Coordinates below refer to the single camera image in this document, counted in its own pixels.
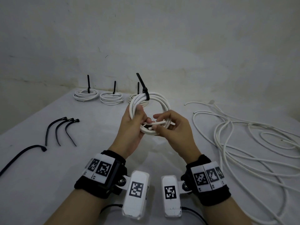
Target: loose white cable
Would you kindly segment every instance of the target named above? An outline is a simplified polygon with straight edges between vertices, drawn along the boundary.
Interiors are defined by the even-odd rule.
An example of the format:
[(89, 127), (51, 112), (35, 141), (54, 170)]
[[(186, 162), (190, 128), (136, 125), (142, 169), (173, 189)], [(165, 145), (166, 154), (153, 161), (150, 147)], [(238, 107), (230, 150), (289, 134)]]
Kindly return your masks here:
[(115, 92), (114, 94), (112, 92), (103, 92), (100, 94), (100, 98), (101, 102), (110, 106), (124, 102), (122, 94), (118, 92)]
[[(138, 94), (131, 94), (131, 95), (129, 96), (128, 103), (130, 103), (130, 102), (132, 101), (132, 99), (133, 99), (136, 95), (138, 95)], [(141, 104), (143, 107), (145, 107), (145, 106), (148, 105), (148, 103), (149, 103), (149, 101), (145, 100), (145, 101), (141, 102), (140, 104)]]
[[(264, 146), (265, 148), (271, 150), (272, 152), (275, 152), (279, 155), (282, 155), (282, 156), (285, 156), (285, 157), (288, 157), (288, 158), (294, 158), (294, 159), (299, 159), (300, 156), (290, 156), (290, 155), (286, 155), (286, 154), (283, 154), (283, 153), (280, 153), (274, 149), (272, 149), (271, 147), (267, 146), (266, 144), (262, 143), (261, 141), (259, 141), (257, 139), (257, 137), (254, 136), (253, 132), (251, 131), (251, 127), (252, 126), (258, 126), (258, 127), (262, 127), (262, 128), (265, 128), (265, 129), (270, 129), (270, 130), (273, 130), (279, 134), (275, 134), (275, 133), (272, 133), (272, 132), (260, 132), (260, 137), (267, 143), (275, 146), (275, 147), (278, 147), (278, 148), (282, 148), (282, 149), (287, 149), (287, 150), (291, 150), (291, 149), (295, 149), (295, 148), (300, 148), (300, 145), (293, 139), (291, 138), (290, 136), (286, 135), (285, 133), (288, 133), (288, 134), (291, 134), (291, 135), (294, 135), (294, 136), (297, 136), (297, 137), (300, 137), (296, 134), (293, 134), (291, 132), (287, 132), (285, 130), (282, 130), (282, 129), (279, 129), (279, 128), (276, 128), (274, 126), (271, 126), (271, 125), (268, 125), (268, 124), (264, 124), (264, 123), (259, 123), (259, 122), (252, 122), (252, 121), (247, 121), (247, 120), (242, 120), (242, 119), (238, 119), (238, 118), (235, 118), (235, 117), (232, 117), (232, 116), (229, 116), (227, 114), (225, 114), (217, 105), (211, 105), (211, 104), (207, 104), (207, 103), (203, 103), (203, 102), (187, 102), (185, 105), (189, 104), (189, 103), (199, 103), (199, 104), (203, 104), (203, 105), (206, 105), (206, 106), (210, 106), (214, 109), (216, 109), (219, 113), (221, 113), (222, 115), (220, 114), (217, 114), (217, 113), (214, 113), (214, 112), (211, 112), (211, 111), (196, 111), (194, 112), (194, 115), (193, 115), (193, 123), (196, 127), (196, 129), (198, 130), (198, 132), (207, 140), (209, 141), (211, 144), (213, 144), (214, 146), (216, 146), (218, 149), (219, 149), (219, 156), (220, 156), (220, 168), (223, 170), (223, 160), (225, 161), (225, 165), (227, 166), (228, 170), (230, 171), (230, 173), (233, 175), (233, 177), (235, 178), (235, 180), (240, 184), (240, 186), (247, 192), (249, 193), (255, 200), (257, 200), (267, 211), (270, 212), (270, 214), (273, 215), (274, 219), (270, 220), (270, 221), (265, 221), (265, 220), (261, 220), (261, 219), (258, 219), (250, 214), (248, 214), (247, 212), (245, 212), (245, 214), (247, 216), (249, 216), (254, 222), (257, 222), (259, 224), (263, 224), (263, 225), (272, 225), (272, 224), (276, 224), (277, 222), (282, 224), (282, 225), (285, 225), (285, 223), (283, 223), (282, 221), (282, 217), (284, 216), (286, 210), (287, 210), (287, 204), (288, 204), (288, 200), (289, 200), (289, 193), (288, 193), (288, 189), (290, 190), (293, 190), (293, 191), (296, 191), (298, 193), (300, 193), (300, 190), (297, 190), (295, 188), (292, 188), (290, 186), (287, 186), (285, 185), (285, 183), (283, 182), (283, 180), (281, 179), (281, 177), (296, 177), (296, 176), (299, 176), (300, 175), (300, 167), (297, 167), (297, 166), (293, 166), (293, 165), (289, 165), (287, 163), (283, 163), (283, 162), (277, 162), (277, 161), (272, 161), (272, 160), (267, 160), (267, 159), (259, 159), (257, 158), (256, 156), (240, 149), (240, 148), (237, 148), (237, 147), (234, 147), (234, 146), (230, 146), (228, 145), (228, 141), (234, 131), (234, 123), (243, 123), (243, 124), (246, 124), (246, 126), (248, 127), (248, 130), (251, 134), (251, 136), (255, 139), (255, 141), (257, 141), (260, 145)], [(204, 133), (200, 130), (200, 128), (196, 125), (195, 123), (195, 116), (198, 115), (198, 114), (209, 114), (209, 115), (214, 115), (216, 117), (219, 117), (223, 122), (221, 122), (220, 124), (218, 124), (216, 127), (215, 127), (215, 130), (214, 130), (214, 141), (210, 140), (207, 136), (204, 135)], [(227, 137), (227, 139), (225, 140), (225, 143), (221, 143), (220, 142), (220, 135), (222, 133), (222, 130), (224, 130), (227, 126), (231, 126), (231, 132), (229, 134), (229, 136)], [(275, 143), (272, 143), (270, 142), (269, 140), (265, 139), (263, 137), (264, 134), (269, 134), (269, 135), (272, 135), (272, 136), (275, 136), (275, 137), (278, 137), (280, 138), (282, 141), (288, 143), (291, 145), (291, 147), (284, 147), (284, 146), (281, 146), (281, 145), (278, 145), (278, 144), (275, 144)], [(233, 148), (237, 151), (240, 151), (248, 156), (243, 156), (243, 155), (240, 155), (240, 154), (237, 154), (237, 153), (234, 153), (234, 152), (231, 152), (231, 151), (227, 151), (227, 147), (228, 148)], [(259, 169), (256, 169), (254, 167), (251, 167), (249, 165), (246, 165), (245, 163), (243, 163), (242, 161), (240, 161), (239, 159), (237, 159), (236, 157), (239, 157), (239, 158), (243, 158), (243, 159), (248, 159), (248, 160), (254, 160), (254, 161), (257, 161), (257, 162), (260, 162), (264, 167), (266, 167), (270, 172), (267, 172), (267, 171), (264, 171), (264, 170), (259, 170)], [(260, 178), (260, 179), (263, 179), (267, 182), (270, 182), (270, 183), (273, 183), (275, 185), (279, 185), (282, 187), (283, 189), (283, 193), (284, 193), (284, 200), (283, 200), (283, 205), (281, 206), (280, 210), (278, 213), (275, 213), (273, 212), (265, 203), (263, 203), (258, 197), (256, 197), (240, 180), (239, 178), (233, 173), (229, 163), (228, 163), (228, 160), (229, 159), (231, 162), (233, 162), (234, 164), (238, 165), (239, 167), (241, 167), (242, 169), (248, 171), (250, 174)], [(290, 167), (290, 168), (293, 168), (295, 170), (298, 170), (298, 173), (297, 174), (277, 174), (275, 173), (271, 167), (269, 167), (266, 163), (273, 163), (273, 164), (277, 164), (277, 165), (282, 165), (282, 166), (286, 166), (286, 167)], [(271, 176), (274, 176), (278, 182), (276, 181), (273, 181), (273, 180), (270, 180), (268, 178), (265, 178), (257, 173), (263, 173), (263, 174), (266, 174), (266, 175), (271, 175)]]
[[(170, 110), (169, 102), (163, 95), (156, 93), (156, 92), (149, 92), (149, 98), (151, 100), (155, 100), (155, 101), (159, 102), (161, 104), (161, 107), (163, 108), (163, 112)], [(134, 117), (137, 105), (146, 101), (146, 99), (147, 99), (146, 94), (142, 93), (142, 94), (138, 94), (131, 100), (130, 105), (129, 105), (129, 114), (130, 114), (131, 119), (133, 119), (133, 117)], [(165, 121), (152, 122), (150, 124), (144, 122), (143, 124), (144, 125), (163, 125), (163, 127), (168, 128), (171, 124), (171, 120), (167, 119)], [(148, 134), (148, 135), (158, 135), (157, 132), (152, 130), (152, 127), (147, 129), (143, 125), (141, 125), (140, 130), (141, 130), (141, 132)]]
[(73, 98), (78, 101), (85, 102), (97, 98), (98, 96), (99, 96), (99, 92), (95, 89), (90, 88), (90, 93), (88, 93), (87, 89), (76, 91), (75, 94), (73, 95)]

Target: tabletop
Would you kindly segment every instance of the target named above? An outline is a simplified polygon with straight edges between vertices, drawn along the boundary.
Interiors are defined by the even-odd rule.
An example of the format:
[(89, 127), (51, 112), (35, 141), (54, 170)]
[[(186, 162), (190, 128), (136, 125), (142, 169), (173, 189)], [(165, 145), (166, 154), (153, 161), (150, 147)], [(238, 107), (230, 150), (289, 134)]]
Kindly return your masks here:
[[(55, 140), (55, 126), (52, 126), (46, 152), (42, 152), (39, 148), (27, 151), (0, 177), (0, 224), (43, 224), (73, 190), (75, 182), (90, 158), (108, 149), (114, 141), (121, 117), (128, 105), (129, 94), (123, 94), (124, 103), (107, 106), (102, 104), (99, 98), (87, 102), (76, 101), (73, 98), (75, 90), (78, 89), (65, 94), (0, 136), (0, 169), (2, 169), (26, 147), (35, 144), (44, 145), (46, 129), (52, 121), (65, 116), (80, 120), (68, 128), (68, 133), (77, 147), (72, 144), (63, 127), (58, 131), (61, 143), (59, 146)], [(199, 150), (212, 161), (219, 162), (218, 149), (198, 133), (192, 122), (194, 111), (210, 108), (201, 104), (184, 106), (185, 102), (188, 101), (169, 100), (171, 109), (189, 120)], [(280, 113), (242, 106), (220, 105), (220, 107), (233, 116), (268, 123), (300, 135), (300, 123)], [(144, 110), (149, 117), (162, 111), (160, 104), (152, 100)], [(215, 126), (220, 122), (217, 117), (209, 115), (199, 115), (195, 121), (211, 139)], [(249, 136), (247, 128), (243, 125), (236, 128), (229, 143), (260, 158), (295, 166), (299, 164), (296, 159), (282, 157), (259, 145)], [(246, 162), (260, 168), (257, 162)], [(111, 208), (97, 224), (116, 224), (120, 220), (122, 224), (201, 224), (202, 221), (197, 216), (188, 212), (183, 212), (180, 218), (164, 216), (160, 178), (164, 175), (176, 175), (179, 180), (185, 172), (185, 165), (164, 138), (145, 135), (137, 150), (126, 161), (128, 174), (140, 170), (149, 173), (151, 177), (144, 218), (139, 221), (133, 220), (122, 216), (120, 208)], [(283, 202), (283, 190), (280, 187), (253, 177), (237, 166), (231, 167), (240, 180), (265, 204), (275, 212), (280, 209)], [(277, 171), (285, 171), (282, 167), (272, 167)], [(224, 174), (231, 194), (240, 207), (253, 216), (269, 220), (269, 214), (244, 192), (226, 168)], [(287, 185), (299, 189), (299, 177), (284, 178), (284, 181)], [(292, 225), (300, 221), (300, 194), (293, 191), (289, 191), (289, 194), (290, 199), (283, 221)], [(124, 191), (120, 196), (112, 194), (109, 203), (122, 203), (124, 197)], [(181, 195), (180, 198), (182, 206), (201, 213), (201, 205), (195, 196)]]

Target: person's right hand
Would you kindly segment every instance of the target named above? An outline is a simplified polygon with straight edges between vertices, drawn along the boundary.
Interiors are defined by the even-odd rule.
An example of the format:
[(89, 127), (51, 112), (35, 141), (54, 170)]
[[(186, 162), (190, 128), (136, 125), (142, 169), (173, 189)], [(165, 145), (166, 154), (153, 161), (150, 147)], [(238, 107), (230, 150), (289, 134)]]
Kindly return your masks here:
[(157, 122), (170, 118), (175, 125), (171, 124), (168, 129), (161, 125), (153, 125), (153, 130), (159, 133), (159, 136), (165, 137), (186, 163), (198, 160), (201, 153), (195, 144), (192, 129), (186, 118), (173, 110), (155, 114), (153, 117), (157, 119)]

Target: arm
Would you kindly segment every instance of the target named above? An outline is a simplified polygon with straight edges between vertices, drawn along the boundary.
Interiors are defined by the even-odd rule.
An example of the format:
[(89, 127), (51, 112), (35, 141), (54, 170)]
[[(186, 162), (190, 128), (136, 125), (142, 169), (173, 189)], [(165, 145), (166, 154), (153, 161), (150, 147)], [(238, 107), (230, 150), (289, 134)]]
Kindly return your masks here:
[[(122, 117), (117, 137), (108, 150), (127, 159), (144, 136), (144, 133), (140, 132), (140, 124), (145, 121), (151, 123), (151, 119), (147, 117), (141, 105), (137, 106), (132, 120), (128, 106)], [(95, 197), (85, 190), (73, 190), (44, 225), (93, 225), (105, 204), (106, 200)]]
[[(197, 148), (192, 129), (189, 121), (176, 113), (169, 110), (163, 114), (153, 115), (158, 121), (170, 118), (175, 125), (170, 125), (168, 129), (153, 125), (153, 129), (160, 136), (165, 137), (171, 147), (185, 160), (187, 164), (196, 161), (201, 155)], [(206, 207), (204, 206), (204, 214), (209, 225), (251, 225), (251, 220), (241, 208), (236, 204), (232, 197), (222, 203)]]

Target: cable coil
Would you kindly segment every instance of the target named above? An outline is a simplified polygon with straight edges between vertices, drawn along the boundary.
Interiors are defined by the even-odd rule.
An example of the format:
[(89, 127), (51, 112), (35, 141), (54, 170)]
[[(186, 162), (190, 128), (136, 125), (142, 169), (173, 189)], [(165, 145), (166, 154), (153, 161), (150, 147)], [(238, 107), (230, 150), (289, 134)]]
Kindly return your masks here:
[[(129, 96), (128, 103), (130, 103), (130, 102), (132, 101), (132, 99), (133, 99), (135, 96), (137, 96), (137, 95), (139, 95), (139, 94), (131, 94), (131, 95)], [(145, 100), (145, 101), (141, 102), (140, 104), (141, 104), (143, 107), (145, 107), (145, 106), (148, 105), (148, 103), (149, 103), (149, 101)]]
[[(251, 127), (252, 126), (257, 126), (257, 127), (261, 127), (261, 128), (264, 128), (264, 129), (269, 129), (269, 130), (272, 130), (272, 131), (275, 131), (276, 133), (272, 133), (272, 132), (260, 132), (260, 137), (267, 143), (273, 145), (273, 146), (276, 146), (278, 148), (282, 148), (282, 149), (295, 149), (295, 148), (300, 148), (300, 145), (293, 139), (291, 138), (290, 136), (288, 136), (287, 134), (285, 133), (288, 133), (288, 134), (291, 134), (291, 135), (294, 135), (294, 136), (297, 136), (297, 137), (300, 137), (298, 135), (295, 135), (291, 132), (287, 132), (285, 130), (282, 130), (282, 129), (279, 129), (279, 128), (276, 128), (274, 126), (271, 126), (271, 125), (268, 125), (268, 124), (264, 124), (264, 123), (259, 123), (259, 122), (252, 122), (252, 121), (247, 121), (247, 120), (243, 120), (243, 119), (238, 119), (238, 118), (235, 118), (235, 117), (232, 117), (232, 116), (229, 116), (227, 114), (225, 114), (217, 105), (211, 105), (211, 104), (207, 104), (207, 103), (202, 103), (202, 102), (187, 102), (185, 105), (189, 104), (189, 103), (199, 103), (199, 104), (203, 104), (203, 105), (206, 105), (206, 106), (210, 106), (214, 109), (217, 110), (217, 112), (221, 113), (220, 114), (217, 114), (217, 113), (214, 113), (214, 112), (211, 112), (211, 111), (205, 111), (205, 110), (199, 110), (199, 111), (196, 111), (194, 112), (193, 114), (193, 123), (194, 123), (194, 126), (196, 127), (196, 129), (198, 130), (198, 132), (207, 140), (209, 141), (211, 144), (213, 144), (214, 146), (216, 146), (218, 149), (219, 149), (219, 157), (220, 157), (220, 168), (221, 170), (223, 170), (223, 161), (225, 162), (225, 165), (226, 167), (228, 168), (228, 170), (230, 171), (230, 173), (232, 174), (232, 176), (235, 178), (235, 180), (238, 182), (238, 184), (240, 184), (240, 186), (249, 194), (251, 195), (255, 200), (257, 200), (270, 214), (272, 214), (272, 216), (274, 217), (274, 219), (270, 220), (270, 221), (265, 221), (265, 220), (261, 220), (261, 219), (258, 219), (252, 215), (250, 215), (249, 213), (245, 212), (245, 214), (247, 216), (249, 216), (249, 218), (251, 218), (254, 222), (257, 222), (259, 224), (263, 224), (263, 225), (272, 225), (272, 224), (276, 224), (277, 222), (282, 224), (282, 225), (285, 225), (285, 223), (282, 221), (282, 217), (284, 216), (284, 214), (286, 213), (287, 211), (287, 203), (288, 203), (288, 198), (289, 198), (289, 193), (288, 193), (288, 189), (289, 190), (293, 190), (295, 192), (298, 192), (300, 193), (300, 190), (297, 190), (293, 187), (290, 187), (290, 186), (287, 186), (285, 185), (284, 181), (282, 180), (281, 177), (296, 177), (296, 176), (300, 176), (300, 172), (298, 172), (297, 174), (278, 174), (278, 173), (275, 173), (275, 171), (270, 167), (268, 166), (266, 163), (272, 163), (272, 164), (277, 164), (277, 165), (282, 165), (282, 166), (286, 166), (286, 167), (290, 167), (290, 168), (293, 168), (295, 170), (298, 170), (300, 171), (300, 167), (297, 167), (297, 166), (293, 166), (293, 165), (290, 165), (290, 164), (287, 164), (287, 163), (283, 163), (283, 162), (277, 162), (277, 161), (272, 161), (272, 160), (267, 160), (267, 159), (260, 159), (260, 158), (257, 158), (256, 156), (250, 154), (249, 152), (247, 151), (244, 151), (240, 148), (237, 148), (237, 147), (234, 147), (234, 146), (231, 146), (231, 145), (228, 145), (228, 141), (234, 131), (234, 123), (244, 123), (246, 124), (246, 126), (248, 127), (248, 130), (251, 134), (251, 136), (253, 137), (253, 139), (259, 143), (260, 145), (262, 145), (263, 147), (269, 149), (270, 151), (276, 153), (276, 154), (279, 154), (279, 155), (282, 155), (284, 157), (288, 157), (288, 158), (294, 158), (294, 159), (297, 159), (297, 158), (300, 158), (300, 156), (291, 156), (291, 155), (287, 155), (287, 154), (284, 154), (284, 153), (281, 153), (281, 152), (278, 152), (274, 149), (272, 149), (271, 147), (269, 147), (268, 145), (264, 144), (263, 142), (259, 141), (257, 139), (257, 137), (253, 134), (253, 132), (251, 131)], [(219, 117), (222, 122), (220, 124), (218, 124), (215, 129), (214, 129), (214, 140), (210, 140), (207, 136), (204, 135), (204, 133), (200, 130), (200, 128), (196, 125), (195, 123), (195, 116), (197, 116), (198, 114), (209, 114), (209, 115), (214, 115), (216, 117)], [(230, 125), (231, 126), (231, 132), (229, 134), (229, 136), (226, 138), (225, 142), (224, 143), (221, 143), (220, 142), (220, 135), (222, 133), (222, 131), (228, 126)], [(265, 139), (263, 137), (264, 134), (269, 134), (269, 135), (273, 135), (273, 136), (276, 136), (278, 138), (281, 139), (281, 141), (283, 142), (286, 142), (286, 143), (289, 143), (291, 144), (291, 147), (284, 147), (284, 146), (281, 146), (281, 145), (278, 145), (278, 144), (275, 144), (275, 143), (272, 143), (272, 142), (269, 142), (267, 139)], [(232, 148), (232, 149), (235, 149), (237, 151), (240, 151), (244, 154), (246, 154), (247, 156), (244, 156), (244, 155), (241, 155), (241, 154), (237, 154), (237, 153), (234, 153), (232, 151), (227, 151), (227, 148)], [(239, 158), (242, 158), (242, 159), (248, 159), (248, 160), (252, 160), (252, 161), (257, 161), (259, 163), (261, 163), (265, 168), (267, 168), (269, 171), (264, 171), (264, 170), (259, 170), (257, 168), (254, 168), (252, 166), (249, 166), (249, 165), (246, 165), (245, 163), (243, 163), (242, 161), (240, 161), (239, 159), (237, 159), (236, 157), (239, 157)], [(249, 172), (250, 174), (260, 178), (260, 179), (263, 179), (267, 182), (270, 182), (270, 183), (273, 183), (275, 185), (278, 185), (280, 187), (282, 187), (283, 189), (283, 193), (284, 193), (284, 200), (283, 200), (283, 203), (282, 203), (282, 206), (279, 210), (278, 213), (275, 213), (272, 211), (272, 209), (270, 209), (264, 202), (262, 202), (258, 197), (256, 197), (240, 180), (239, 178), (234, 174), (234, 172), (232, 171), (231, 167), (229, 166), (228, 164), (228, 160), (229, 159), (231, 162), (233, 162), (234, 164), (238, 165), (239, 167), (241, 167), (242, 169), (246, 170), (247, 172)], [(262, 174), (266, 174), (266, 175), (271, 175), (271, 176), (274, 176), (277, 180), (277, 181), (273, 181), (273, 180), (270, 180), (268, 178), (265, 178), (257, 173), (262, 173)]]
[[(163, 95), (156, 93), (156, 92), (149, 92), (149, 97), (151, 100), (155, 100), (161, 104), (161, 107), (163, 108), (163, 112), (170, 110), (169, 102)], [(129, 114), (130, 114), (131, 119), (133, 119), (133, 117), (134, 117), (137, 105), (146, 101), (146, 99), (147, 99), (147, 97), (146, 97), (145, 93), (138, 94), (137, 96), (135, 96), (132, 99), (132, 101), (130, 102), (130, 105), (129, 105)], [(146, 123), (146, 122), (143, 123), (143, 125), (163, 125), (163, 127), (165, 127), (165, 128), (168, 128), (170, 126), (170, 124), (171, 124), (170, 119), (160, 121), (160, 122), (152, 122), (150, 124)], [(140, 126), (141, 132), (148, 134), (148, 135), (158, 135), (157, 132), (152, 130), (152, 127), (146, 128), (143, 125)]]
[(117, 105), (124, 102), (123, 95), (121, 93), (115, 92), (103, 92), (100, 94), (101, 102), (106, 105)]
[(73, 98), (76, 99), (77, 101), (85, 102), (97, 98), (99, 96), (99, 92), (97, 90), (92, 88), (90, 88), (89, 90), (90, 93), (88, 93), (88, 89), (76, 91), (75, 94), (73, 95)]

